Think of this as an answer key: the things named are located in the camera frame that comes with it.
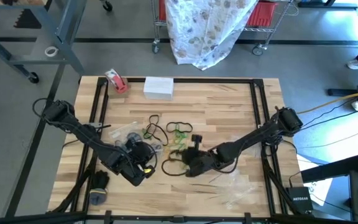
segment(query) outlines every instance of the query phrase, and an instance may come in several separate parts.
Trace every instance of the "metal frame rail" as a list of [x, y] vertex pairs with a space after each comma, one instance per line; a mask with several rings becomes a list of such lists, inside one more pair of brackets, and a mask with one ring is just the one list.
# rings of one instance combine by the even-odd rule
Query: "metal frame rail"
[[[53, 81], [53, 85], [51, 87], [48, 100], [46, 104], [50, 104], [55, 96], [55, 93], [58, 88], [58, 83], [62, 77], [62, 73], [64, 70], [65, 65], [61, 65], [59, 67], [58, 73]], [[129, 82], [144, 82], [144, 78], [128, 78]], [[264, 82], [262, 79], [220, 79], [220, 78], [175, 78], [175, 83], [244, 83], [250, 85], [250, 92], [252, 98], [252, 105], [254, 107], [254, 115], [255, 115], [255, 124], [256, 128], [261, 125], [259, 109], [257, 104], [257, 95], [256, 95], [256, 88], [258, 87], [260, 90], [260, 100], [262, 102], [262, 109], [264, 112], [264, 118], [269, 119], [269, 112], [267, 108], [267, 99], [264, 90]], [[98, 107], [98, 102], [100, 99], [100, 93], [103, 86], [106, 85], [106, 78], [98, 78], [98, 82], [96, 85], [94, 101], [91, 110], [90, 121], [95, 119], [96, 110]], [[103, 104], [101, 107], [101, 112], [99, 116], [99, 122], [103, 123], [104, 117], [106, 115], [107, 110], [107, 102], [108, 102], [108, 95], [107, 95], [107, 87], [104, 89], [104, 96], [103, 96]], [[28, 176], [30, 172], [32, 162], [34, 161], [35, 153], [37, 151], [38, 145], [40, 143], [42, 133], [45, 129], [45, 121], [39, 122], [36, 127], [32, 143], [30, 145], [29, 153], [25, 159], [25, 165], [21, 172], [21, 177]], [[88, 155], [88, 147], [84, 146], [83, 154], [81, 157], [80, 169], [79, 171], [83, 172], [85, 165], [86, 165], [86, 157]], [[95, 153], [92, 155], [92, 159], [96, 159]], [[275, 169], [275, 175], [280, 178], [280, 168], [278, 166], [277, 158], [272, 159], [273, 168]], [[135, 216], [135, 215], [113, 215], [111, 211], [106, 211], [104, 215], [88, 215], [88, 205], [89, 205], [89, 181], [93, 178], [94, 172], [88, 179], [88, 186], [85, 192], [85, 199], [82, 210], [77, 212], [76, 206], [77, 201], [71, 205], [74, 209], [70, 210], [70, 212], [63, 212], [63, 213], [46, 213], [40, 215], [28, 215], [28, 216], [21, 216], [15, 217], [15, 213], [17, 210], [17, 206], [20, 202], [21, 193], [25, 187], [25, 183], [27, 181], [27, 177], [19, 179], [16, 185], [16, 192], [20, 192], [16, 197], [13, 197], [10, 201], [8, 211], [4, 218], [0, 218], [0, 224], [28, 224], [28, 223], [73, 223], [73, 222], [80, 222], [86, 220], [104, 220], [104, 224], [112, 224], [116, 220], [133, 220], [133, 221], [168, 221], [173, 223], [185, 223], [185, 222], [242, 222], [244, 224], [251, 224], [253, 222], [262, 222], [262, 223], [288, 223], [288, 224], [316, 224], [316, 223], [356, 223], [344, 220], [330, 220], [330, 219], [322, 219], [322, 218], [315, 218], [309, 215], [288, 215], [287, 209], [283, 200], [280, 198], [280, 205], [282, 208], [282, 213], [275, 212], [275, 204], [273, 199], [272, 193], [272, 186], [270, 183], [270, 179], [267, 176], [266, 172], [264, 172], [265, 176], [265, 186], [267, 191], [267, 199], [268, 199], [268, 207], [270, 211], [270, 217], [260, 218], [260, 217], [251, 217], [250, 213], [244, 212], [244, 216], [242, 217], [186, 217], [181, 215], [175, 216]]]
[[[284, 6], [283, 11], [280, 13], [277, 22], [273, 25], [272, 28], [270, 27], [245, 27], [244, 31], [251, 31], [251, 32], [265, 32], [268, 33], [268, 35], [265, 37], [264, 43], [258, 43], [253, 49], [252, 53], [254, 55], [262, 55], [263, 50], [267, 50], [267, 46], [269, 45], [269, 42], [273, 38], [274, 33], [276, 32], [278, 26], [280, 25], [285, 13], [287, 12], [288, 8], [290, 7], [290, 4], [293, 2], [293, 0], [269, 0], [272, 2], [286, 2], [286, 5]], [[160, 20], [160, 15], [157, 13], [157, 8], [155, 4], [155, 0], [151, 0], [152, 4], [152, 12], [153, 12], [153, 20], [154, 20], [154, 41], [152, 44], [152, 51], [153, 53], [158, 53], [160, 50], [160, 28], [162, 26], [167, 26], [166, 21]]]
[[[57, 24], [43, 5], [0, 5], [0, 9], [30, 9], [42, 25], [41, 33], [30, 55], [13, 55], [0, 44], [0, 59], [32, 83], [38, 83], [39, 77], [35, 72], [25, 69], [24, 65], [70, 64], [78, 74], [83, 75], [84, 68], [71, 45], [80, 26], [85, 6], [86, 0], [68, 0], [62, 9], [62, 19]], [[59, 50], [54, 57], [47, 57], [44, 53], [50, 46]]]

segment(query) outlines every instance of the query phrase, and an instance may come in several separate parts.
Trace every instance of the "floor mat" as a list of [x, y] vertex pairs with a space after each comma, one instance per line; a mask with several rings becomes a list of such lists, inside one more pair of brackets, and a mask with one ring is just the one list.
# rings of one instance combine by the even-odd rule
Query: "floor mat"
[[[48, 2], [45, 4], [46, 10], [49, 10], [51, 3], [52, 0], [48, 0]], [[25, 29], [41, 29], [42, 26], [30, 9], [24, 9], [22, 11], [22, 14], [17, 19], [14, 27], [25, 28]]]

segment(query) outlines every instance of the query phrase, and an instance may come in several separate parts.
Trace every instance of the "cart wheel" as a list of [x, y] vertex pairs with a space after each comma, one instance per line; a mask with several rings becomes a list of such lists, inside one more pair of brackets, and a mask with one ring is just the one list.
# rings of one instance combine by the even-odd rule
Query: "cart wheel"
[[103, 9], [105, 9], [108, 12], [112, 11], [112, 5], [110, 2], [106, 1], [106, 3], [103, 5]]
[[252, 53], [256, 56], [261, 56], [262, 54], [264, 54], [264, 51], [258, 47], [258, 46], [255, 46], [253, 49], [252, 49]]
[[160, 47], [158, 46], [158, 44], [153, 43], [152, 47], [153, 53], [157, 54], [160, 51]]
[[40, 79], [38, 78], [38, 75], [35, 72], [31, 73], [32, 77], [29, 77], [29, 81], [31, 83], [38, 83]]

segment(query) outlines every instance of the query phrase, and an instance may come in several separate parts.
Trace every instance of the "tape roll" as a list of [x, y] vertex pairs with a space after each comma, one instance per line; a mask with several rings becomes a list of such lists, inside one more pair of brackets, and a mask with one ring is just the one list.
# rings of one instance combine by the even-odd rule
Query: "tape roll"
[[59, 49], [57, 49], [56, 47], [48, 47], [47, 49], [45, 49], [45, 55], [48, 57], [54, 57], [57, 55], [58, 51]]

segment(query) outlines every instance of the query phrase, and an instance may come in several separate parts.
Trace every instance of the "wire shelf cart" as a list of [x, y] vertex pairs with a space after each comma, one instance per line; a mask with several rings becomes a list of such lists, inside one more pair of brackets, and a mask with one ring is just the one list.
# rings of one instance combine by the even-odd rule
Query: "wire shelf cart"
[[[156, 0], [151, 0], [151, 4], [152, 4], [152, 12], [153, 12], [153, 19], [154, 19], [154, 32], [155, 32], [155, 38], [152, 44], [152, 51], [153, 53], [158, 53], [160, 50], [160, 37], [159, 37], [159, 32], [160, 32], [160, 28], [162, 26], [167, 26], [167, 22], [165, 20], [166, 16], [165, 16], [165, 0], [158, 0], [158, 12], [157, 12], [157, 7], [156, 7]], [[263, 54], [263, 50], [267, 49], [267, 46], [270, 42], [270, 40], [272, 39], [275, 31], [277, 30], [277, 27], [280, 25], [281, 20], [283, 19], [284, 15], [286, 14], [290, 4], [293, 2], [293, 0], [269, 0], [269, 2], [277, 2], [277, 3], [285, 3], [285, 6], [282, 10], [282, 12], [279, 12], [279, 16], [278, 16], [278, 20], [276, 21], [276, 23], [270, 27], [245, 27], [244, 31], [251, 31], [251, 32], [264, 32], [267, 35], [265, 35], [265, 42], [264, 43], [258, 43], [253, 49], [252, 49], [252, 53], [254, 55], [262, 55]]]

